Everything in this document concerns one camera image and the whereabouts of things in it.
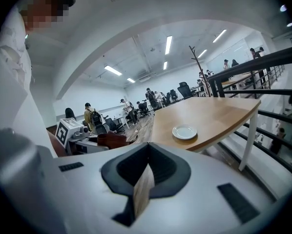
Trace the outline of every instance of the ceiling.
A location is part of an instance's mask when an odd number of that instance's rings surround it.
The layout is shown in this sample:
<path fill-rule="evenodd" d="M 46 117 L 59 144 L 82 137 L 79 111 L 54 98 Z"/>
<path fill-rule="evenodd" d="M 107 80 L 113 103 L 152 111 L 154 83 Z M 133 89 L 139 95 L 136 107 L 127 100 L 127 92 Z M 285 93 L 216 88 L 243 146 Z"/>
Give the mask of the ceiling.
<path fill-rule="evenodd" d="M 28 53 L 33 66 L 33 75 L 41 73 L 50 75 L 54 71 L 56 58 L 63 49 L 77 27 L 86 20 L 89 15 L 98 13 L 116 0 L 76 0 L 69 8 L 68 15 L 53 23 L 51 28 L 39 29 L 32 33 L 26 40 L 29 47 Z M 284 27 L 286 17 L 279 13 L 277 0 L 236 0 L 243 4 L 251 4 L 256 12 L 263 18 L 269 19 L 271 28 L 276 34 L 287 30 Z M 82 79 L 99 79 L 101 82 L 116 84 L 125 87 L 129 83 L 126 78 L 138 79 L 149 73 L 160 74 L 162 65 L 168 61 L 169 72 L 172 69 L 188 65 L 193 62 L 188 46 L 195 46 L 197 53 L 208 48 L 204 58 L 212 51 L 208 44 L 218 35 L 222 29 L 228 29 L 223 39 L 229 36 L 229 32 L 239 27 L 236 24 L 212 21 L 192 20 L 167 24 L 161 27 L 133 36 L 118 46 L 114 47 L 100 57 L 82 74 Z M 167 36 L 173 36 L 171 52 L 164 55 Z M 110 72 L 105 72 L 104 67 L 109 65 L 123 73 L 122 77 L 116 77 Z"/>
<path fill-rule="evenodd" d="M 244 26 L 217 20 L 189 20 L 156 27 L 133 36 L 106 52 L 80 79 L 126 87 L 131 84 L 127 78 L 139 82 L 139 78 L 148 74 L 160 75 L 194 63 L 189 45 L 195 47 L 197 56 L 208 49 L 199 58 L 203 62 L 213 49 L 241 27 Z M 227 32 L 216 43 L 212 43 L 223 29 L 227 29 Z M 173 38 L 170 53 L 165 55 L 168 36 Z M 165 61 L 168 61 L 168 67 L 163 70 Z M 123 75 L 117 76 L 107 71 L 104 69 L 107 65 Z"/>

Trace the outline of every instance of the black rubber grip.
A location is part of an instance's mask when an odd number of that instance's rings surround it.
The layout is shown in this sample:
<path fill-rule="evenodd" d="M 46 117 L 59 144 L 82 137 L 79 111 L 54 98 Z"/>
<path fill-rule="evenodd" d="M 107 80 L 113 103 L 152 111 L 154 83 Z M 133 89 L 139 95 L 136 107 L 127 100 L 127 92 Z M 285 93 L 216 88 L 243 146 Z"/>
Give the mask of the black rubber grip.
<path fill-rule="evenodd" d="M 83 166 L 82 163 L 77 162 L 77 163 L 72 163 L 72 164 L 68 164 L 68 165 L 59 166 L 59 169 L 62 172 L 66 172 L 66 171 L 69 171 L 69 170 L 72 170 L 72 169 L 76 169 L 76 168 L 79 168 L 79 167 L 82 167 L 82 166 Z"/>
<path fill-rule="evenodd" d="M 259 212 L 232 184 L 219 185 L 218 189 L 243 224 L 259 215 Z"/>

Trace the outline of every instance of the white shirt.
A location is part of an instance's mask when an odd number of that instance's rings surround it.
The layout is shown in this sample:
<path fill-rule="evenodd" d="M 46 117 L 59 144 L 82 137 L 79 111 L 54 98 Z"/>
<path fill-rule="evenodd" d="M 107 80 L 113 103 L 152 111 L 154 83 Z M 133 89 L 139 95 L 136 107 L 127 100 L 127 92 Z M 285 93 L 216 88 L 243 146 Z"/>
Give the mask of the white shirt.
<path fill-rule="evenodd" d="M 57 157 L 30 93 L 31 61 L 24 40 L 24 23 L 14 7 L 0 32 L 0 129 L 10 127 Z"/>
<path fill-rule="evenodd" d="M 128 101 L 125 102 L 125 109 L 128 113 L 132 111 L 130 102 Z"/>
<path fill-rule="evenodd" d="M 224 66 L 223 66 L 223 69 L 224 69 L 224 70 L 226 70 L 226 69 L 228 69 L 228 68 L 229 68 L 229 65 L 224 65 Z"/>
<path fill-rule="evenodd" d="M 26 91 L 30 91 L 31 60 L 24 44 L 25 35 L 23 19 L 14 7 L 1 28 L 0 51 L 15 79 Z"/>
<path fill-rule="evenodd" d="M 162 94 L 160 94 L 160 93 L 156 93 L 155 97 L 156 97 L 157 101 L 162 100 Z"/>

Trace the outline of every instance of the desk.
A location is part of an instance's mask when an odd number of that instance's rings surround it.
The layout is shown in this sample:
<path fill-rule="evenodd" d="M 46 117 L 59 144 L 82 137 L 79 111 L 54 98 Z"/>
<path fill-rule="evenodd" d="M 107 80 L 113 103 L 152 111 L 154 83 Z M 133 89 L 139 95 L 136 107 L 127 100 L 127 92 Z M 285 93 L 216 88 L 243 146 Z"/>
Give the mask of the desk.
<path fill-rule="evenodd" d="M 126 121 L 126 119 L 125 119 L 125 117 L 127 117 L 127 116 L 128 116 L 128 114 L 126 114 L 126 115 L 122 115 L 122 116 L 119 116 L 119 117 L 115 118 L 114 120 L 120 120 L 120 119 L 123 118 L 124 122 L 121 121 L 122 124 L 123 124 L 123 125 L 126 124 L 127 128 L 130 129 L 129 126 L 128 126 L 128 124 L 127 124 L 127 121 Z"/>
<path fill-rule="evenodd" d="M 239 84 L 240 84 L 239 81 L 244 80 L 245 78 L 251 78 L 251 74 L 244 73 L 241 75 L 234 76 L 232 79 L 222 82 L 222 86 L 228 86 L 228 85 L 231 85 L 232 83 L 238 82 L 236 84 L 236 90 L 239 90 Z"/>
<path fill-rule="evenodd" d="M 192 91 L 192 90 L 194 90 L 194 89 L 198 89 L 198 91 L 197 91 L 197 94 L 198 94 L 198 96 L 200 97 L 200 93 L 205 93 L 205 91 L 200 91 L 200 88 L 202 88 L 203 87 L 203 85 L 201 85 L 201 86 L 198 86 L 198 87 L 193 87 L 193 88 L 190 88 L 190 90 Z"/>
<path fill-rule="evenodd" d="M 180 101 L 156 112 L 151 141 L 198 152 L 220 142 L 250 119 L 248 141 L 239 167 L 242 170 L 254 142 L 260 103 L 256 99 L 219 97 Z M 195 127 L 198 136 L 189 140 L 175 138 L 172 129 L 181 124 Z"/>

